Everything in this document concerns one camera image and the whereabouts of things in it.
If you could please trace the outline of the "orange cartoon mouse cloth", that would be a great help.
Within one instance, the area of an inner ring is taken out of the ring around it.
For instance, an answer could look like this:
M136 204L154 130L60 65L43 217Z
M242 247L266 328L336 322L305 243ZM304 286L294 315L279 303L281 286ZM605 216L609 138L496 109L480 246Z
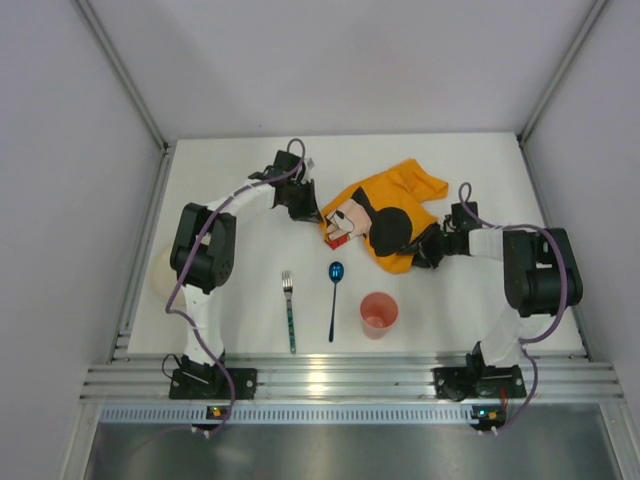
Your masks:
M324 242L336 250L361 239L376 263L391 274L404 274L415 255L402 255L437 217L423 204L447 197L449 184L429 175L415 159L356 182L322 212Z

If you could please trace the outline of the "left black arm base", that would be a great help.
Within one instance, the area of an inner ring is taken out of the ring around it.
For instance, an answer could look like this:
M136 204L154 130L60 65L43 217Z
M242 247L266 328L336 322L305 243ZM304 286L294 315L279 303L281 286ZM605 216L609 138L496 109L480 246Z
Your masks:
M230 400L231 386L237 400L252 400L257 389L258 371L230 368L231 381L218 367L197 364L178 368L172 374L169 398L172 400Z

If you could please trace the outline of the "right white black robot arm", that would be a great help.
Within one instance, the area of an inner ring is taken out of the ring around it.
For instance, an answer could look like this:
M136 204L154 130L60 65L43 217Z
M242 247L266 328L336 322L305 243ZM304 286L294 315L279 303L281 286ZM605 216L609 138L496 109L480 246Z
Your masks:
M446 256L496 260L502 265L507 307L473 355L488 367L519 363L522 349L547 340L584 287L568 234L563 228L531 224L494 225L478 215L473 201L451 207L442 225L429 226L399 254L435 269Z

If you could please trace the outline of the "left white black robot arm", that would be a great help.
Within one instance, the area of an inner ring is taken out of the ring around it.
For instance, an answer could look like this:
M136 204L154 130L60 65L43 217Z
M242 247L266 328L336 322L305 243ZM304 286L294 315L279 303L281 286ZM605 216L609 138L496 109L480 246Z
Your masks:
M181 213L169 255L176 284L164 307L187 322L187 345L174 382L181 378L214 392L230 385L224 366L221 302L215 295L234 267L238 227L258 214L284 207L291 220L318 224L313 161L305 151L276 152L272 164L252 173L230 194L204 205L187 204Z

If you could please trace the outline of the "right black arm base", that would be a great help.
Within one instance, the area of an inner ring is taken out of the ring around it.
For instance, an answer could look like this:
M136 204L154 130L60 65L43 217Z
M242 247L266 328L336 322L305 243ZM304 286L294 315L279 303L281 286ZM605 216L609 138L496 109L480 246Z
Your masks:
M441 367L433 370L436 397L461 402L467 399L524 399L527 396L518 366L487 367L483 372L467 367Z

